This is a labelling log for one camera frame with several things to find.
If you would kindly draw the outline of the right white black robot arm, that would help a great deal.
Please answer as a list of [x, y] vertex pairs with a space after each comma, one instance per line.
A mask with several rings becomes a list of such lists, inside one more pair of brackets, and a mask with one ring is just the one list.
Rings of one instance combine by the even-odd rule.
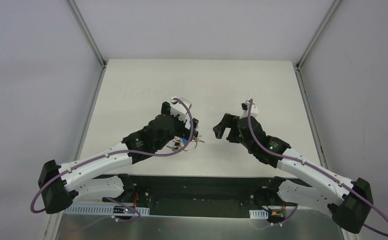
[[341, 228], [358, 234], [365, 224], [373, 202], [371, 186], [359, 177], [356, 180], [341, 176], [309, 161], [287, 142], [266, 135], [254, 117], [248, 120], [229, 113], [213, 127], [217, 139], [226, 128], [231, 143], [242, 144], [259, 162], [290, 173], [305, 182], [274, 177], [266, 190], [266, 200], [272, 205], [291, 202], [312, 208], [332, 218]]

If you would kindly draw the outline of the silver keyring with keys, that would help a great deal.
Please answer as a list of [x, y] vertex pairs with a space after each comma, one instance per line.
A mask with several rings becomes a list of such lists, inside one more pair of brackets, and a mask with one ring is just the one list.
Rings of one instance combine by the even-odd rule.
[[193, 147], [186, 147], [184, 149], [185, 152], [192, 152], [197, 148], [199, 143], [205, 143], [205, 141], [202, 140], [201, 137], [202, 136], [199, 135], [198, 131], [195, 130], [191, 141], [189, 141], [188, 138], [176, 136], [166, 147], [171, 149], [173, 152], [176, 152], [184, 146], [187, 146], [189, 144], [194, 144]]

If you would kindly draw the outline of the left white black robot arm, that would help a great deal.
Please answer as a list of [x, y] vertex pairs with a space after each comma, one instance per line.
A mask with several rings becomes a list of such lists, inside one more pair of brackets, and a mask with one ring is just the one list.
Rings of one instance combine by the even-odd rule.
[[163, 102], [161, 112], [142, 129], [124, 137], [114, 146], [94, 156], [58, 164], [44, 163], [38, 178], [39, 190], [30, 204], [34, 214], [55, 214], [76, 201], [113, 198], [129, 202], [134, 188], [119, 177], [100, 180], [98, 176], [113, 169], [131, 166], [150, 157], [170, 157], [183, 152], [181, 146], [171, 153], [159, 153], [175, 138], [191, 143], [198, 135], [198, 120], [192, 116], [192, 103], [173, 97]]

